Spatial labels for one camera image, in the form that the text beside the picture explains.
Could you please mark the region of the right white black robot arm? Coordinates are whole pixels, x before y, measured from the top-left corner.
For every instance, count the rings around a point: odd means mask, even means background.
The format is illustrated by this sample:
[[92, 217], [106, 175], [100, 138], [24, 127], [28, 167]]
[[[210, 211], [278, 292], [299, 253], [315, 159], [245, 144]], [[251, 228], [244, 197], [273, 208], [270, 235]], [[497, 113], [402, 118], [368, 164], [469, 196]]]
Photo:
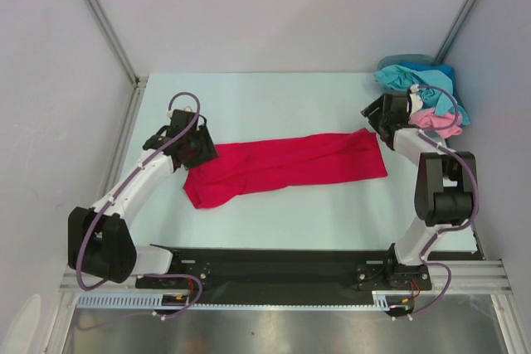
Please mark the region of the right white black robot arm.
[[411, 111], [408, 93], [385, 93], [362, 111], [380, 139], [417, 166], [416, 217], [382, 266], [374, 274], [366, 272], [378, 287], [396, 290], [418, 281], [429, 289], [429, 254], [443, 235], [468, 228], [478, 211], [475, 156], [455, 152], [410, 124]]

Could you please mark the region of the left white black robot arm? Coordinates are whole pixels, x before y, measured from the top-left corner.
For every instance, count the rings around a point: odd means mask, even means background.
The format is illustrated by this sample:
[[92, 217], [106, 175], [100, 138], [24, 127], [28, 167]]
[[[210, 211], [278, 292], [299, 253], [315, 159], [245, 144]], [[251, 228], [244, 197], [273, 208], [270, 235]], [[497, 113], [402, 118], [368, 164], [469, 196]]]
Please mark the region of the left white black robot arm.
[[123, 283], [153, 274], [163, 286], [182, 281], [183, 267], [170, 249], [136, 245], [129, 228], [158, 187], [179, 168], [190, 170], [217, 158], [204, 116], [173, 109], [170, 122], [146, 140], [135, 166], [109, 193], [68, 216], [68, 265], [78, 275]]

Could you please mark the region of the red t shirt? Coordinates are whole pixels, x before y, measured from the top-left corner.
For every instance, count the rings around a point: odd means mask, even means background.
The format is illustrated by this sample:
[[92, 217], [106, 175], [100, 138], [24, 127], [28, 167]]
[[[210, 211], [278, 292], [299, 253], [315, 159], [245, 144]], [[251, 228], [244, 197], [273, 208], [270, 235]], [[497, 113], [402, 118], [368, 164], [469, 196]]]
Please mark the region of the red t shirt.
[[188, 172], [183, 185], [197, 209], [235, 196], [287, 187], [373, 180], [387, 176], [375, 133], [320, 133], [216, 146], [218, 158]]

